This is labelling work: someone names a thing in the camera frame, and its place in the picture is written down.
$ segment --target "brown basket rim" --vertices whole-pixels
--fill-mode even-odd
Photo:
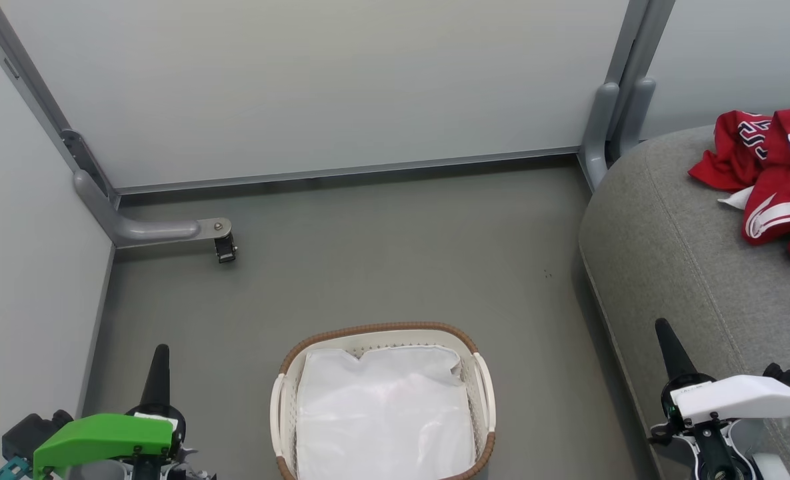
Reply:
[[[358,335],[362,333],[400,330],[445,331],[451,335],[454,335],[456,338],[459,338],[459,340],[461,340],[465,346],[468,347],[470,352],[477,353],[477,345],[475,345],[474,341],[472,341],[464,331],[459,330],[459,328],[456,328],[455,326],[443,324],[440,322],[397,322],[388,324],[362,325],[350,328],[342,328],[341,330],[328,331],[318,335],[312,335],[312,337],[301,341],[296,347],[288,352],[288,355],[285,356],[285,360],[282,362],[282,367],[279,368],[279,373],[288,374],[288,368],[291,366],[291,362],[294,362],[294,359],[300,355],[300,352],[306,350],[307,347],[310,347],[313,344],[320,343],[321,341],[333,340],[333,338],[350,337],[350,335]],[[487,442],[483,447],[483,452],[472,468],[459,475],[441,478],[440,480],[469,480],[476,477],[477,474],[480,473],[480,471],[482,471],[483,468],[489,463],[489,456],[492,455],[494,448],[495,432],[492,431],[487,435]],[[291,470],[288,469],[288,462],[285,460],[284,456],[276,457],[276,466],[279,468],[279,473],[282,474],[282,478],[284,478],[284,480],[297,480],[297,478],[294,478],[294,476],[291,474]]]

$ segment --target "metal frame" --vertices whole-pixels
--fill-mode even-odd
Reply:
[[[3,63],[7,67],[11,80],[14,83],[22,83],[30,95],[35,98],[45,118],[51,122],[53,130],[57,136],[63,140],[63,145],[69,150],[71,158],[76,167],[69,164],[72,170],[82,169],[86,170],[93,176],[95,182],[98,183],[102,192],[105,192],[109,201],[115,201],[117,194],[111,187],[111,183],[101,170],[98,162],[92,152],[86,146],[81,134],[72,130],[68,119],[63,114],[63,110],[57,105],[51,91],[48,90],[48,85],[42,79],[39,70],[36,69],[33,61],[30,60],[24,45],[22,45],[19,36],[13,30],[13,26],[4,15],[0,6],[0,46],[4,53]]]
[[[617,105],[617,95],[620,87],[615,83],[602,84],[596,90],[593,107],[590,109],[590,118],[584,130],[584,139],[581,140],[581,149],[578,152],[578,162],[587,178],[590,190],[594,191],[602,182],[602,177],[608,172],[608,163],[605,160],[605,139],[608,138],[608,124],[611,114]]]
[[[648,77],[636,81],[632,86],[626,116],[624,121],[617,124],[611,139],[611,157],[620,158],[641,142],[641,129],[655,92],[656,81]]]
[[[237,247],[233,242],[232,222],[228,219],[142,222],[126,218],[117,212],[119,195],[105,176],[84,137],[65,118],[1,6],[0,64],[71,168],[75,191],[105,230],[115,248],[212,239],[221,263],[235,258]]]
[[[255,183],[284,182],[287,180],[322,179],[323,177],[340,177],[344,175],[361,175],[364,173],[398,172],[419,168],[448,167],[468,165],[472,163],[488,163],[492,161],[521,160],[538,156],[573,154],[578,146],[556,149],[527,150],[507,154],[474,155],[441,160],[405,161],[403,163],[386,163],[367,167],[330,168],[328,170],[311,170],[297,173],[275,173],[272,175],[252,175],[249,177],[231,177],[230,179],[194,180],[191,182],[157,183],[156,185],[140,185],[117,189],[120,195],[138,195],[143,193],[163,193],[169,191],[186,191],[187,189],[205,189],[230,187],[237,185],[254,185]]]
[[[199,221],[133,221],[114,209],[89,173],[78,170],[74,179],[78,197],[93,213],[118,249],[188,240],[212,240],[227,237],[232,233],[232,222],[224,218]]]
[[[632,74],[629,72],[629,62],[635,46],[639,43],[641,25],[650,5],[659,1],[629,0],[605,82],[596,90],[590,118],[587,119],[584,138],[581,140],[581,148],[578,151],[578,162],[581,164],[581,170],[587,178],[587,184],[591,191],[599,186],[602,177],[608,172],[605,142],[608,140],[612,128],[611,121],[616,115],[617,106],[622,104],[621,101],[618,101],[621,98],[620,82]]]
[[[675,0],[650,0],[641,21],[635,44],[620,82],[617,109],[611,118],[608,136],[615,157],[625,153],[639,141],[639,134],[656,87],[656,80],[647,79],[647,72],[659,48],[664,27],[673,11]]]
[[[51,128],[63,141],[69,158],[69,167],[75,172],[75,185],[81,199],[90,207],[93,215],[105,228],[108,236],[120,248],[130,246],[178,242],[200,238],[206,235],[206,224],[190,221],[186,227],[167,225],[160,222],[148,227],[147,222],[134,222],[116,213],[114,218],[108,215],[104,207],[100,207],[94,188],[87,187],[84,174],[93,180],[92,184],[105,200],[114,203],[118,195],[153,193],[161,191],[178,191],[179,189],[198,189],[230,185],[247,185],[248,183],[273,182],[290,179],[310,179],[310,177],[327,177],[356,173],[385,172],[411,168],[437,167],[483,161],[502,161],[542,155],[571,153],[578,150],[581,167],[587,177],[590,188],[594,189],[605,176],[607,162],[605,140],[612,137],[617,150],[624,152],[635,142],[641,130],[645,110],[653,95],[654,82],[641,80],[639,76],[648,68],[653,58],[657,40],[660,39],[664,25],[667,23],[670,10],[675,0],[629,0],[623,24],[617,38],[617,44],[611,58],[611,64],[605,76],[605,84],[599,86],[590,113],[589,121],[578,148],[532,150],[511,154],[478,155],[437,161],[414,161],[403,164],[380,165],[372,167],[352,167],[316,172],[286,173],[237,179],[215,179],[194,182],[169,183],[168,185],[143,185],[127,187],[115,191],[105,176],[96,158],[80,133],[71,128],[65,115],[54,100],[47,85],[42,80],[36,66],[14,32],[0,7],[0,49],[1,64],[10,72],[15,84],[22,84],[34,99],[34,104],[42,116],[50,122]]]
[[[641,30],[641,22],[650,2],[651,0],[629,0],[626,16],[620,26],[620,36],[617,37],[617,46],[614,46],[614,55],[608,66],[608,74],[605,76],[606,84],[620,84],[629,61],[629,54],[638,37],[638,31]]]

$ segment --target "gray floor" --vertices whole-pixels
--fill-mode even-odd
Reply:
[[[267,408],[291,347],[346,326],[441,321],[476,341],[493,374],[492,480],[654,478],[577,258],[588,196],[561,162],[127,207],[226,216],[239,258],[218,265],[209,244],[117,256],[86,413],[136,404],[154,346],[168,343],[196,467],[278,480]]]

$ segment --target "white wall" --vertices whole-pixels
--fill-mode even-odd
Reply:
[[[627,0],[1,0],[115,187],[581,143]]]
[[[790,109],[790,0],[678,0],[647,76],[643,139],[730,110]]]
[[[111,243],[0,65],[1,435],[28,413],[75,414]]]

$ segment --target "gray sofa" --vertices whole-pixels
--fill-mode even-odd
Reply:
[[[751,247],[741,213],[687,175],[712,127],[638,145],[596,189],[580,247],[642,426],[662,423],[667,374],[653,322],[664,317],[697,370],[716,379],[790,368],[790,258],[785,241]],[[790,428],[767,422],[759,449],[790,471]],[[690,470],[656,456],[662,478]]]

